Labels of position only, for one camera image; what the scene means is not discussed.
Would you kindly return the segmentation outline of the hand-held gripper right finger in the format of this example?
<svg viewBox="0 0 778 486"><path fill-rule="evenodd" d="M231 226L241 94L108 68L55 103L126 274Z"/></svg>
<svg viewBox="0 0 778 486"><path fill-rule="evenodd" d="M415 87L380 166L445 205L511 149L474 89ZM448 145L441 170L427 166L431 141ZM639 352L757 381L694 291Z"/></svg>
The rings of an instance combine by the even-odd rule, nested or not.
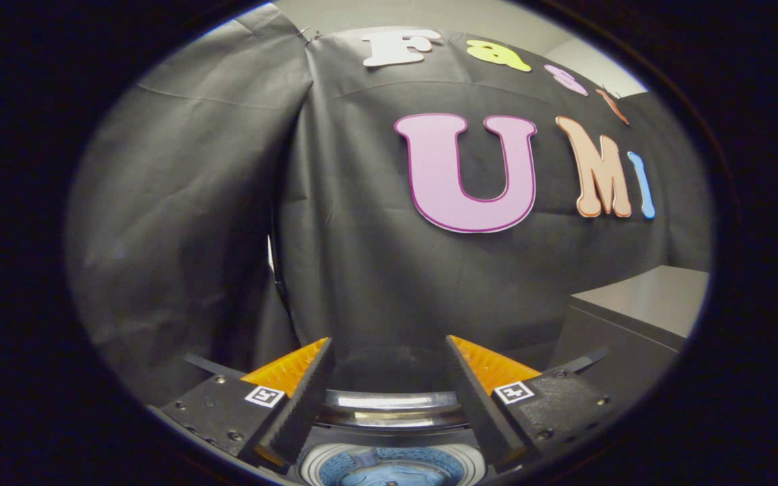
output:
<svg viewBox="0 0 778 486"><path fill-rule="evenodd" d="M555 462L617 418L615 398L581 376L601 354L538 371L454 335L444 349L453 392L498 473Z"/></svg>

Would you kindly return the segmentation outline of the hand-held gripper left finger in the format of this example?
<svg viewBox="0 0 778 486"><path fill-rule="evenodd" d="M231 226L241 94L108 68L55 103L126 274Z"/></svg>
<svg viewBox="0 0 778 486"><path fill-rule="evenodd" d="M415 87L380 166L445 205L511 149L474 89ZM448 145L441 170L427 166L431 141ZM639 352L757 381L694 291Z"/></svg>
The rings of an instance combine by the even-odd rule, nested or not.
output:
<svg viewBox="0 0 778 486"><path fill-rule="evenodd" d="M229 354L186 360L205 376L149 411L220 458L250 468L297 461L336 365L329 336L257 367Z"/></svg>

